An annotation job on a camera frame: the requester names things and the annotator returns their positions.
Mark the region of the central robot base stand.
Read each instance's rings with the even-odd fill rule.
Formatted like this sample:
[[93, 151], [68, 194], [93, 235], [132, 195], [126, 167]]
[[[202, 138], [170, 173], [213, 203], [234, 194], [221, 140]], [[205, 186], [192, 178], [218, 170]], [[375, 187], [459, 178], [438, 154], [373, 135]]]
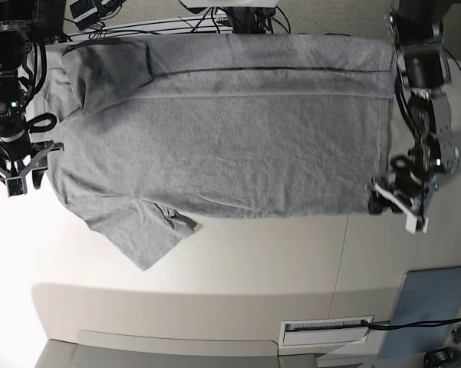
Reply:
[[290, 22], [278, 6], [278, 1], [179, 1], [194, 15], [202, 14], [196, 25], [190, 25], [191, 33], [199, 30], [199, 24], [207, 19], [214, 32], [221, 34], [228, 28], [233, 34], [274, 34], [274, 23], [285, 33], [291, 32]]

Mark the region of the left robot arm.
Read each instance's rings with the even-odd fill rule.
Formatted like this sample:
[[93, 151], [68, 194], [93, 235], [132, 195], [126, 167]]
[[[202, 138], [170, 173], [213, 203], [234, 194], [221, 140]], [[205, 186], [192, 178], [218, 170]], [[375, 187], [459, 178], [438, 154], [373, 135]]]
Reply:
[[390, 159], [390, 169], [370, 184], [369, 212], [406, 216], [406, 230], [425, 232], [437, 179], [459, 163], [451, 108], [443, 88], [451, 81], [443, 45], [443, 16], [451, 1], [395, 1], [388, 22], [397, 62], [394, 92], [413, 147]]

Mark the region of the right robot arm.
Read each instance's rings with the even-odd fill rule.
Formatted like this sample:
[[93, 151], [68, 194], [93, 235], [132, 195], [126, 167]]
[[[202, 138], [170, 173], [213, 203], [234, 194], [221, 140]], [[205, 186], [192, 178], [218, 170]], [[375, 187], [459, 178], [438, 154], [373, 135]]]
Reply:
[[27, 176], [40, 189], [49, 153], [64, 149], [52, 140], [31, 141], [32, 134], [47, 133], [58, 121], [52, 113], [30, 120], [25, 116], [46, 74], [44, 37], [37, 22], [0, 21], [0, 181], [9, 196], [28, 192]]

